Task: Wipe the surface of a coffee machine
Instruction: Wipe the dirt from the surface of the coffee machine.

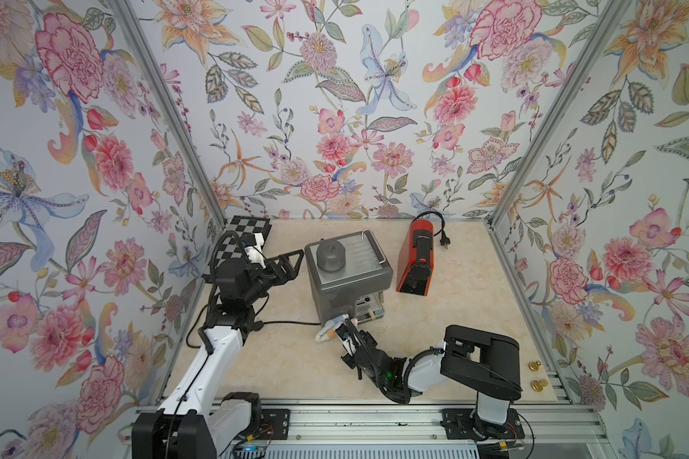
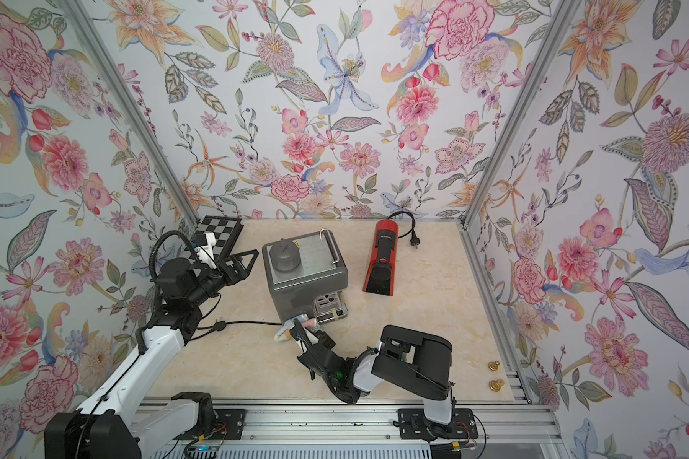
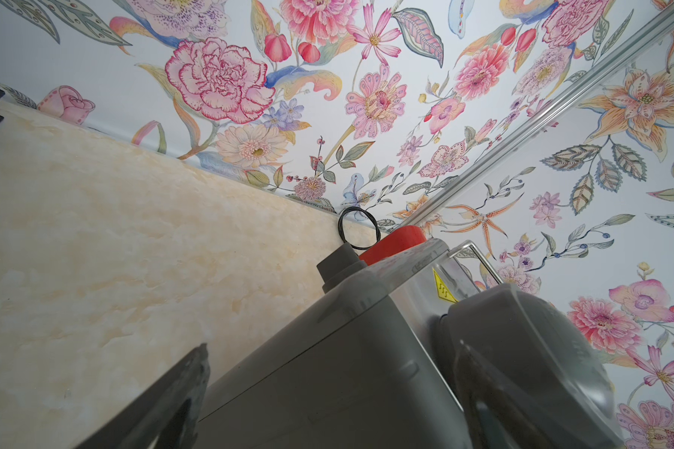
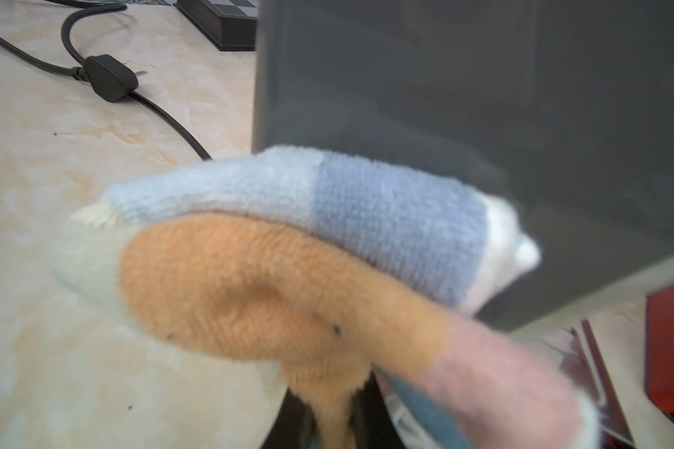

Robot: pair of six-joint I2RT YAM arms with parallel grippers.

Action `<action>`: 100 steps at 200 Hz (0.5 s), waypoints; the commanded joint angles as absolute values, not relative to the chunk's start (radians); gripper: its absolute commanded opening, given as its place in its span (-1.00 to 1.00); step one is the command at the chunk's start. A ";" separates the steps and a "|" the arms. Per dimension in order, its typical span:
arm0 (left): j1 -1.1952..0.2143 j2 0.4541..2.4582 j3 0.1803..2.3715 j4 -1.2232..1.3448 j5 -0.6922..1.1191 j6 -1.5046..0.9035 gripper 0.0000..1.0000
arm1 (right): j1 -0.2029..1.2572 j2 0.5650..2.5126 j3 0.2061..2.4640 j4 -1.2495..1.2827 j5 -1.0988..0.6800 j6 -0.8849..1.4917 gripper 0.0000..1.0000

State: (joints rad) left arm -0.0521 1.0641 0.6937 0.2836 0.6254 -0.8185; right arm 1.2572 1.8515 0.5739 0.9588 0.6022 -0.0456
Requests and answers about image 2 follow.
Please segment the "silver grey coffee machine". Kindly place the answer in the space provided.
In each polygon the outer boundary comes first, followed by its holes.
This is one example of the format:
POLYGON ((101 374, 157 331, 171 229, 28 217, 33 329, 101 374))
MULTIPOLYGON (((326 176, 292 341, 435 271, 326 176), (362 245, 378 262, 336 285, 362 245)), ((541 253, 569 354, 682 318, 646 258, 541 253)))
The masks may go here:
POLYGON ((348 315, 349 272, 334 234, 320 229, 262 247, 269 293, 282 322, 301 315, 319 323, 348 315))

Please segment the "orange blue patterned cloth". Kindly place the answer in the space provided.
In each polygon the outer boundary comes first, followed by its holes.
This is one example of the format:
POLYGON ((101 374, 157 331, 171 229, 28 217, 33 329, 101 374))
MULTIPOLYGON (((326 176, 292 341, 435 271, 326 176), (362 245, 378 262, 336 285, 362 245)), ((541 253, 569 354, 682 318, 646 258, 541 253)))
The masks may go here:
POLYGON ((306 314, 300 314, 292 319, 287 319, 287 321, 281 325, 281 328, 277 330, 274 341, 288 342, 289 340, 299 340, 299 333, 296 331, 296 321, 300 323, 300 326, 306 332, 306 336, 309 338, 310 342, 316 344, 320 341, 316 335, 317 332, 321 331, 317 319, 315 317, 314 319, 310 319, 309 315, 306 314))

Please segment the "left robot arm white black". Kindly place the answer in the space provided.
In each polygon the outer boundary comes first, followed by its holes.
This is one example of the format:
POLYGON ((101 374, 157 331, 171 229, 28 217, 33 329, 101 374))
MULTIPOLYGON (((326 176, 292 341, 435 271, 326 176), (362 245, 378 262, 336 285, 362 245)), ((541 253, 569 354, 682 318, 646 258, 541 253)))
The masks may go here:
POLYGON ((168 364, 194 337, 201 305, 249 277, 257 250, 204 261, 181 231, 168 231, 149 254, 154 285, 151 317, 136 333, 136 347, 109 379, 72 412, 57 413, 44 431, 48 458, 149 458, 180 435, 200 439, 218 417, 205 392, 182 392, 143 421, 145 396, 168 364))

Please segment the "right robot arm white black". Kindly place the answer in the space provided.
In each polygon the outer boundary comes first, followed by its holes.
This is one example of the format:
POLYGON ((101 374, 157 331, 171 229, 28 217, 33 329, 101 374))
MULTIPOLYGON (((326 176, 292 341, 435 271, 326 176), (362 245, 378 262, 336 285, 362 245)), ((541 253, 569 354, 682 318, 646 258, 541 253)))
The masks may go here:
POLYGON ((449 340, 387 325, 377 346, 355 358, 343 358, 334 352, 334 340, 322 330, 310 331, 294 319, 288 332, 302 350, 298 361, 310 378, 321 378, 340 402, 355 405, 377 386, 388 383, 420 398, 429 423, 446 428, 453 421, 453 346, 449 340))

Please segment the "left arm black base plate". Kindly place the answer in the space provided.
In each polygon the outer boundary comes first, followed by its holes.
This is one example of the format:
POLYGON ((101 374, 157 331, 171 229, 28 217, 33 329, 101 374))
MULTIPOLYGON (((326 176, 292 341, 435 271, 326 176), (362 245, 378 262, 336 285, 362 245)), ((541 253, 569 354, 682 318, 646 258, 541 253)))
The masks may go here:
POLYGON ((188 431, 178 435, 176 439, 222 442, 241 440, 246 415, 245 409, 216 409, 216 419, 212 422, 208 432, 196 435, 188 431))

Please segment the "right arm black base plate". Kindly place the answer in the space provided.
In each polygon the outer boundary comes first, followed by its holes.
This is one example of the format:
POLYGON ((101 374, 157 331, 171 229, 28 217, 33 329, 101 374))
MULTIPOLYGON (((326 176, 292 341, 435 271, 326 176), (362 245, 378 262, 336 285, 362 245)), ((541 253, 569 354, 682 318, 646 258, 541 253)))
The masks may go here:
POLYGON ((429 421, 423 409, 398 409, 393 425, 402 440, 476 441, 480 439, 477 422, 471 409, 455 409, 447 425, 429 421))

